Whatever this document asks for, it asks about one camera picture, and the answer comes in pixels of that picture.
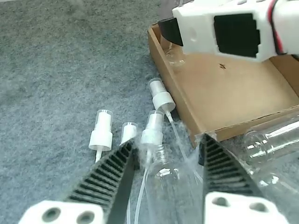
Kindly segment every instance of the white spray pump cap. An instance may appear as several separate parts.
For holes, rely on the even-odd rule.
[[[129,141],[137,135],[138,125],[134,122],[126,122],[122,125],[121,144]]]
[[[161,79],[153,78],[149,81],[149,89],[153,96],[153,104],[156,110],[163,111],[166,115],[174,110],[174,103],[170,93],[166,91]]]
[[[99,110],[90,136],[89,148],[97,151],[96,161],[100,159],[102,151],[109,151],[112,147],[112,115],[109,110]]]
[[[149,112],[148,123],[142,132],[141,144],[158,146],[163,141],[164,113],[162,111]]]

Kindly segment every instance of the cardboard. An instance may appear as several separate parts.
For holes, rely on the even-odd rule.
[[[158,25],[148,37],[151,56],[192,136],[216,132],[224,140],[299,110],[299,62],[291,56],[254,63],[192,54],[183,66],[173,67],[163,50],[169,42]],[[179,46],[174,50],[180,54]]]

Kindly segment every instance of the mounting hole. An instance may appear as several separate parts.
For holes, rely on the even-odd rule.
[[[90,224],[93,220],[94,213],[91,211],[86,211],[77,218],[77,224]]]
[[[213,201],[212,201],[212,203],[216,204],[216,205],[219,205],[219,206],[224,206],[224,207],[228,207],[229,206],[227,199],[224,198],[224,197],[214,198]]]
[[[42,219],[46,223],[50,223],[55,221],[61,213],[61,210],[59,208],[51,208],[48,209],[42,216]]]
[[[264,205],[263,203],[260,203],[260,202],[252,203],[252,204],[250,204],[249,207],[251,210],[255,210],[255,211],[259,211],[259,212],[268,212],[266,205]]]
[[[197,33],[196,33],[196,30],[194,28],[189,29],[189,36],[190,36],[191,41],[193,41],[193,42],[197,41]]]

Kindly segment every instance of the clear plastic cap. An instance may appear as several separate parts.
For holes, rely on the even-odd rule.
[[[138,125],[134,122],[126,122],[122,125],[121,144],[137,135]]]
[[[111,131],[113,113],[109,110],[98,110],[94,129]]]
[[[149,81],[149,89],[152,97],[158,93],[166,92],[165,86],[160,78],[153,78]]]
[[[150,111],[146,129],[162,132],[164,122],[164,113],[162,111]]]

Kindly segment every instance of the red wire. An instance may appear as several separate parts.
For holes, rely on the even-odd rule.
[[[275,4],[275,1],[276,0],[272,0],[272,2],[270,3],[270,6],[269,6],[269,9],[268,9],[268,12],[267,12],[267,15],[268,15],[268,22],[269,23],[273,23],[272,21],[272,12],[274,10],[274,4]],[[275,35],[275,38],[276,38],[276,41],[277,41],[277,47],[279,49],[279,52],[282,54],[284,51],[283,51],[283,45],[282,45],[282,41],[276,31],[276,29],[274,27],[272,27],[273,29],[273,32],[274,32],[274,35]]]

